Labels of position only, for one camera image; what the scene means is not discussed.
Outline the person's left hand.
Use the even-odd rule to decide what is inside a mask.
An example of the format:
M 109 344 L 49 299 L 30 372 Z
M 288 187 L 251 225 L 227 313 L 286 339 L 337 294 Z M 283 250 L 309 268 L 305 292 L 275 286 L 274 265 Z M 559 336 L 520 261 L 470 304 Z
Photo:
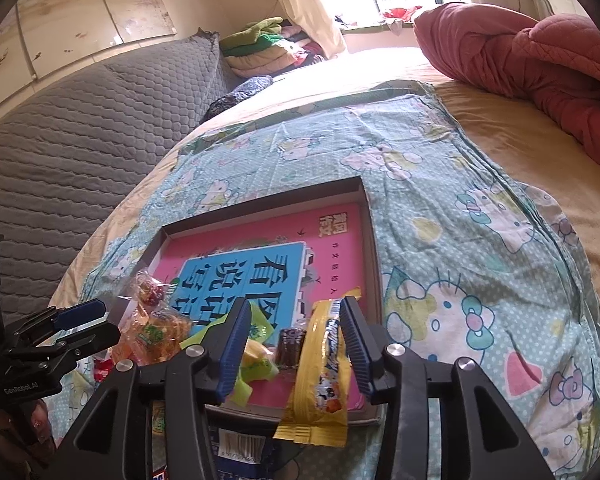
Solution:
M 0 479 L 39 479 L 53 458 L 53 430 L 43 400 L 32 403 L 29 428 L 34 440 L 27 444 L 12 416 L 0 410 Z

